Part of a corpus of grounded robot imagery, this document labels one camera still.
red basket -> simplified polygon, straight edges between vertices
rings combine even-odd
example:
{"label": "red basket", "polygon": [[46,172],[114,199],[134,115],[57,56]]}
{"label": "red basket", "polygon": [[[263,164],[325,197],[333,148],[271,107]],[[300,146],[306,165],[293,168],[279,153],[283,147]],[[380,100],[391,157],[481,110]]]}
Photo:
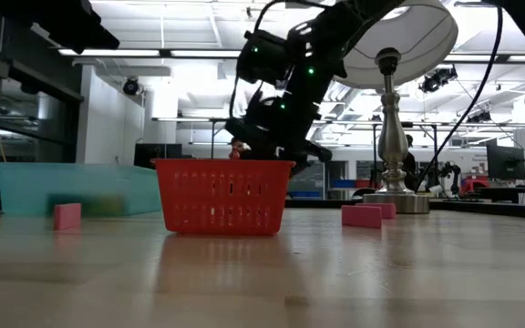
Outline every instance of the red basket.
{"label": "red basket", "polygon": [[281,229],[290,161],[158,159],[169,231],[269,235]]}

table surface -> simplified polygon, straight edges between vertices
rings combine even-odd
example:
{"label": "table surface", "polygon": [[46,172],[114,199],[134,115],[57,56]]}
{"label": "table surface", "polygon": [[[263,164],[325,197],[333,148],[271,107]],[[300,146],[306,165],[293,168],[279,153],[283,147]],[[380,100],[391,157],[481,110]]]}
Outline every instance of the table surface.
{"label": "table surface", "polygon": [[0,327],[525,327],[525,219],[384,228],[286,210],[271,238],[183,237],[160,214],[0,218]]}

silver lamp pole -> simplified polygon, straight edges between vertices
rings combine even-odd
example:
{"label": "silver lamp pole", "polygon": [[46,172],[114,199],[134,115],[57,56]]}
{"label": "silver lamp pole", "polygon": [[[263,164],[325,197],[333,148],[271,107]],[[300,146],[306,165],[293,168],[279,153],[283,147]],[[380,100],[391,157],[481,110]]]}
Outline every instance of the silver lamp pole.
{"label": "silver lamp pole", "polygon": [[378,140],[378,156],[385,162],[384,187],[375,194],[365,195],[364,203],[395,203],[396,212],[429,213],[428,197],[417,195],[405,185],[402,162],[408,154],[407,136],[398,117],[400,96],[394,89],[394,73],[400,53],[394,48],[381,50],[376,64],[384,75],[385,94],[382,96],[384,122]]}

pink foam block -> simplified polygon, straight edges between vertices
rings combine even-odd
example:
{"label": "pink foam block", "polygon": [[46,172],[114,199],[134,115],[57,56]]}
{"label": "pink foam block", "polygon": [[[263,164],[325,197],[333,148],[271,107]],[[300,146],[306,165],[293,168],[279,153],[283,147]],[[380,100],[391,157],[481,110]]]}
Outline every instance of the pink foam block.
{"label": "pink foam block", "polygon": [[377,203],[377,204],[363,204],[359,203],[356,206],[378,207],[382,209],[382,219],[391,220],[396,218],[396,204],[394,203]]}
{"label": "pink foam block", "polygon": [[342,225],[382,228],[382,209],[369,206],[343,206]]}
{"label": "pink foam block", "polygon": [[80,227],[80,204],[56,205],[54,208],[54,230]]}

teal plastic bin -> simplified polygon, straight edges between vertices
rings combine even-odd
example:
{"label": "teal plastic bin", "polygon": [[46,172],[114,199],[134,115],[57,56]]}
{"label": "teal plastic bin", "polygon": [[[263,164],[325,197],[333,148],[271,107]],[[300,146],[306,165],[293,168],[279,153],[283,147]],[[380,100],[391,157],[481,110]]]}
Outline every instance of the teal plastic bin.
{"label": "teal plastic bin", "polygon": [[85,216],[160,211],[152,169],[99,164],[0,163],[5,214],[50,215],[57,204],[81,203]]}

